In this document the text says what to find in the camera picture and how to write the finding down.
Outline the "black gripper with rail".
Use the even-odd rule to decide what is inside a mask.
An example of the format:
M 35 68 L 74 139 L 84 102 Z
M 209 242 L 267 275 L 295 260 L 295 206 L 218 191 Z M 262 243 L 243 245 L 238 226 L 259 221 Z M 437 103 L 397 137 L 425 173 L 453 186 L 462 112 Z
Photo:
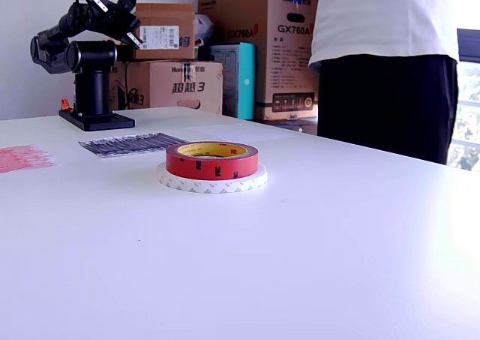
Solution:
M 86 0 L 89 9 L 89 20 L 86 29 L 106 35 L 132 46 L 138 50 L 142 41 L 137 37 L 137 29 L 141 21 L 132 10 L 137 0 Z

